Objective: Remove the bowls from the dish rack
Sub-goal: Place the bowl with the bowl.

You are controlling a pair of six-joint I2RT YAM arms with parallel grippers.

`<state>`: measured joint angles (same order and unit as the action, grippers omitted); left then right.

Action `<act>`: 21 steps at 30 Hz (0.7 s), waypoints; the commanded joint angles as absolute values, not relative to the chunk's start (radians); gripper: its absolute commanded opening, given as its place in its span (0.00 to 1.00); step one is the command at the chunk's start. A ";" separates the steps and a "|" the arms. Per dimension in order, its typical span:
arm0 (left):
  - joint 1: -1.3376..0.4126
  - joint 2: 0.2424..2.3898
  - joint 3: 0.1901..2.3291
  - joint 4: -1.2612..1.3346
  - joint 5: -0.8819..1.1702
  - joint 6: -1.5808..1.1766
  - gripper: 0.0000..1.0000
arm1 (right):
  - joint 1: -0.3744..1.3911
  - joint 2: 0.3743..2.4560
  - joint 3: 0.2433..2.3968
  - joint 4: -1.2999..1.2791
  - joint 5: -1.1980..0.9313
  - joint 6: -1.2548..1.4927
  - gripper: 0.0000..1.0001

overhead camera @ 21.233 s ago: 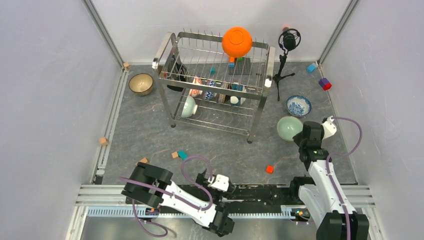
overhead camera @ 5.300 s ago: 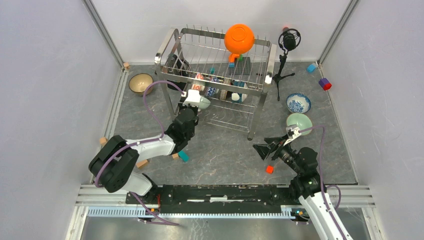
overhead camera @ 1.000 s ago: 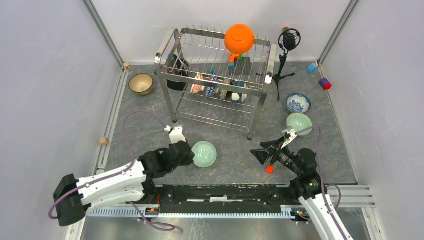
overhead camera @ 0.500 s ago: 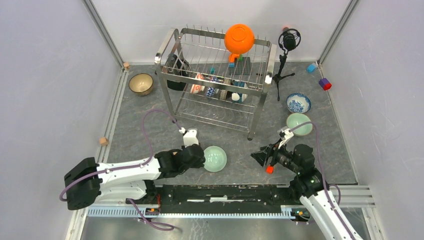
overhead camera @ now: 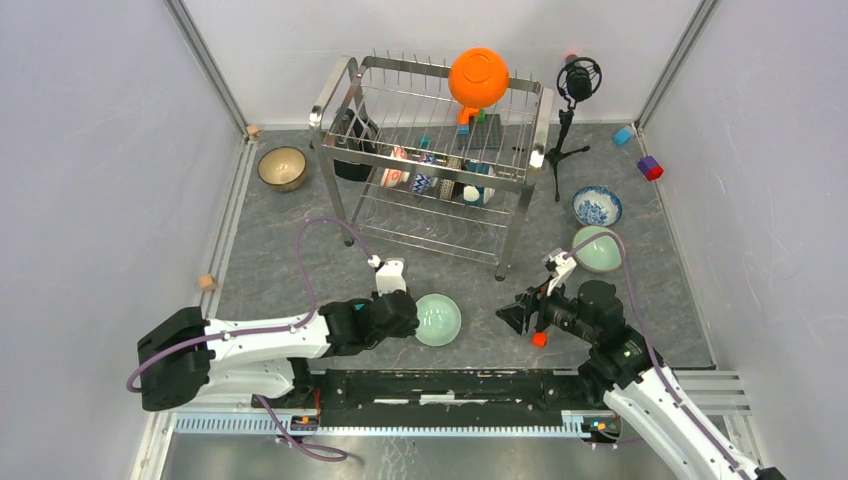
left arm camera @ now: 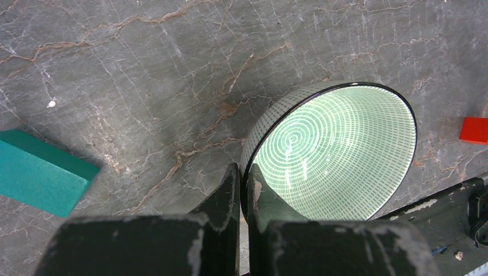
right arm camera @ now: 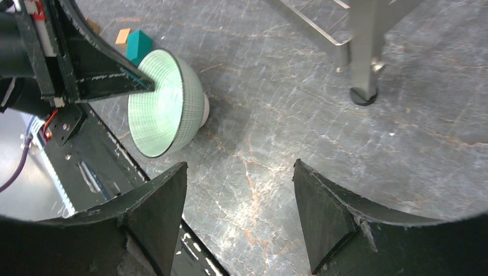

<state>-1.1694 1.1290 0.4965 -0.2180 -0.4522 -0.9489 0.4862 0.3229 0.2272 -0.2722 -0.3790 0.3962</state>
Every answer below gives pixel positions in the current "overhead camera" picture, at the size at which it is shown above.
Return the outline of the pale green bowl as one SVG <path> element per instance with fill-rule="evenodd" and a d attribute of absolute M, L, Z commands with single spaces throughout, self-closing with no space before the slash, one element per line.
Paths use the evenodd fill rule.
<path fill-rule="evenodd" d="M 459 334 L 462 319 L 458 305 L 443 294 L 431 293 L 416 301 L 419 326 L 415 338 L 429 347 L 442 347 Z"/>

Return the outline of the celadon green bowl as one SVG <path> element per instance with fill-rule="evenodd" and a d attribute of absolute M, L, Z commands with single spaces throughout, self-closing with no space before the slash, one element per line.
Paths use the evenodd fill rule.
<path fill-rule="evenodd" d="M 579 266 L 593 273 L 608 273 L 622 266 L 621 253 L 615 240 L 607 236 L 608 232 L 609 228 L 592 225 L 585 226 L 575 233 L 572 248 L 594 235 L 603 233 L 603 236 L 576 252 L 574 257 Z"/>

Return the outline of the blue white floral bowl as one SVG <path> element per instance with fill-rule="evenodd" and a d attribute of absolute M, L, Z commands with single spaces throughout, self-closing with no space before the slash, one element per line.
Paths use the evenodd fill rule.
<path fill-rule="evenodd" d="M 572 210 L 577 221 L 584 226 L 610 227 L 623 214 L 618 196 L 602 186 L 587 186 L 572 197 Z"/>

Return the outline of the steel two-tier dish rack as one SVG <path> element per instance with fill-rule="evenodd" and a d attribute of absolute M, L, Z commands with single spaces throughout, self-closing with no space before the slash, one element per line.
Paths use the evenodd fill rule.
<path fill-rule="evenodd" d="M 468 126 L 446 65 L 368 55 L 335 63 L 309 114 L 335 218 L 361 236 L 509 272 L 544 168 L 554 94 L 512 76 Z"/>

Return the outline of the brown glazed bowl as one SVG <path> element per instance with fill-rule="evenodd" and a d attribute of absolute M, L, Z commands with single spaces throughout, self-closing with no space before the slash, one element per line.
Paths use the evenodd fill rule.
<path fill-rule="evenodd" d="M 307 158 L 294 147 L 275 148 L 259 161 L 257 173 L 267 186 L 281 192 L 299 188 L 307 176 Z"/>

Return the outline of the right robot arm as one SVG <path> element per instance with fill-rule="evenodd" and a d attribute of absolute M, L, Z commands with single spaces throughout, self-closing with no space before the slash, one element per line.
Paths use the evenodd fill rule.
<path fill-rule="evenodd" d="M 780 479 L 741 453 L 690 399 L 647 338 L 627 323 L 614 285 L 591 280 L 573 298 L 562 286 L 530 287 L 498 318 L 519 334 L 557 327 L 590 346 L 577 392 L 591 408 L 607 406 L 632 426 L 680 479 Z"/>

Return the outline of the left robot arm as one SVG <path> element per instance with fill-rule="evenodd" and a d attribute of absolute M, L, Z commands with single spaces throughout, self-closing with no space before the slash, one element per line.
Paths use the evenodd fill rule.
<path fill-rule="evenodd" d="M 416 302 L 404 290 L 253 321 L 207 319 L 200 307 L 185 307 L 138 341 L 139 367 L 128 388 L 148 412 L 228 395 L 302 407 L 314 394 L 304 374 L 309 360 L 355 356 L 387 338 L 412 336 L 418 326 Z"/>

